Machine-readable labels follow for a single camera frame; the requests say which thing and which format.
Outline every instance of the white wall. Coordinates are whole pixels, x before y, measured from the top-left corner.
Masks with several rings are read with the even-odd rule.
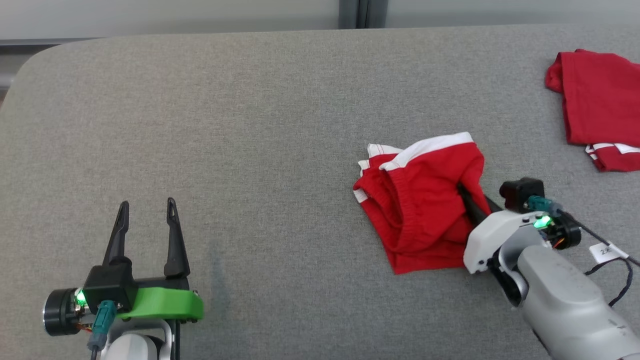
[[[388,0],[388,28],[640,22],[640,0]]]
[[[337,26],[338,0],[0,0],[0,42]]]

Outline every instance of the black wire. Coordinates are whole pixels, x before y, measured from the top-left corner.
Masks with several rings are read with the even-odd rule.
[[[564,210],[558,210],[558,213],[562,214],[562,215],[566,215],[571,221],[575,222],[576,225],[578,225],[579,227],[582,228],[582,230],[585,230],[589,235],[593,236],[594,238],[596,238],[599,242],[605,244],[606,246],[611,245],[610,242],[608,242],[607,240],[605,240],[602,236],[596,234],[593,230],[591,230],[590,228],[586,227],[583,223],[579,222],[578,220],[576,220],[573,215],[567,213]],[[627,257],[627,260],[631,261],[635,266],[640,267],[640,261],[636,260],[633,256],[629,255]]]
[[[604,263],[597,264],[591,270],[589,270],[586,273],[584,273],[584,275],[589,276],[589,275],[595,273],[596,271],[598,271],[599,269],[601,269],[606,264],[612,263],[614,261],[624,261],[625,265],[627,266],[628,275],[627,275],[627,283],[626,283],[625,287],[622,288],[622,290],[620,290],[620,292],[618,293],[617,297],[615,297],[613,300],[611,300],[609,302],[609,306],[611,306],[611,307],[613,307],[613,305],[615,305],[618,301],[620,301],[620,299],[622,299],[622,297],[625,296],[625,294],[627,293],[627,291],[631,287],[631,283],[634,280],[634,269],[631,267],[631,263],[629,263],[629,261],[627,261],[626,259],[617,258],[617,259],[605,261]]]

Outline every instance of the gray table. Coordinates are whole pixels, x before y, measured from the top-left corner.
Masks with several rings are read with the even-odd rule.
[[[535,176],[639,255],[640,173],[599,174],[564,140],[543,77],[558,51],[640,61],[640,28],[478,28],[162,35],[30,59],[0,110],[0,348],[86,359],[42,303],[101,261],[120,201],[134,275],[160,275],[175,197],[206,319],[184,359],[545,359],[488,275],[394,276],[351,193],[369,142],[470,131],[482,185]],[[564,252],[579,268],[587,239]],[[608,298],[623,265],[594,276]],[[634,285],[616,309],[640,329]]]

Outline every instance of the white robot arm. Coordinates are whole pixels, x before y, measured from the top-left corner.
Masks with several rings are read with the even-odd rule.
[[[539,184],[528,186],[532,182]],[[561,209],[527,212],[530,196],[544,196],[541,181],[505,184],[513,191],[500,194],[511,209],[488,215],[471,232],[464,255],[469,272],[496,277],[552,359],[640,359],[640,340],[629,324],[558,252],[580,242],[580,227]],[[473,205],[461,193],[469,210]]]

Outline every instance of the red cloth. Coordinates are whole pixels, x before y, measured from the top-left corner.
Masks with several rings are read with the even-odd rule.
[[[563,95],[568,143],[640,147],[640,64],[578,49],[557,55],[545,84]],[[615,149],[596,150],[600,171],[640,170],[637,152]]]
[[[353,189],[394,272],[463,267],[473,227],[458,183],[490,212],[479,185],[484,158],[470,135],[439,136],[398,155],[370,151],[370,156]]]
[[[629,149],[623,144],[597,143],[587,146],[586,152],[600,171],[640,170],[640,149],[637,147]]]

